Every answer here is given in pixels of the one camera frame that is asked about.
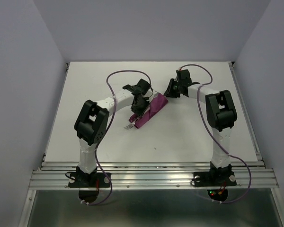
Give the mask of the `purple cloth napkin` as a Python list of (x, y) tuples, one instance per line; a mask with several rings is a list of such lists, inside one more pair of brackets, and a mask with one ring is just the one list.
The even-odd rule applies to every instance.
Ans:
[(136, 114), (133, 114), (128, 121), (132, 123), (135, 128), (139, 129), (152, 117), (154, 117), (167, 103), (167, 98), (161, 93), (158, 93), (158, 95), (151, 101), (149, 110), (142, 117), (138, 117)]

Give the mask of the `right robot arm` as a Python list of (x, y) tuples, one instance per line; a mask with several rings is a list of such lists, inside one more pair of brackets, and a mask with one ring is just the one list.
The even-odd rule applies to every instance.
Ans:
[(237, 112), (230, 91), (217, 91), (193, 82), (188, 70), (177, 70), (164, 96), (179, 98), (181, 95), (197, 100), (199, 111), (205, 104), (206, 116), (201, 116), (207, 132), (213, 139), (213, 156), (208, 171), (193, 172), (191, 184), (196, 187), (236, 185), (232, 171), (229, 147), (230, 135), (237, 120)]

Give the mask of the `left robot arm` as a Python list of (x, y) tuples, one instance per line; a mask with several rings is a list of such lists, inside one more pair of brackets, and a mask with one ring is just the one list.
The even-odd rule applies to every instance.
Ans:
[(76, 172), (70, 173), (69, 180), (92, 186), (97, 173), (95, 153), (111, 125), (108, 120), (113, 120), (117, 111), (128, 106), (141, 119), (157, 96), (158, 92), (141, 79), (136, 85), (123, 86), (111, 97), (96, 102), (87, 100), (74, 125), (80, 143), (80, 160)]

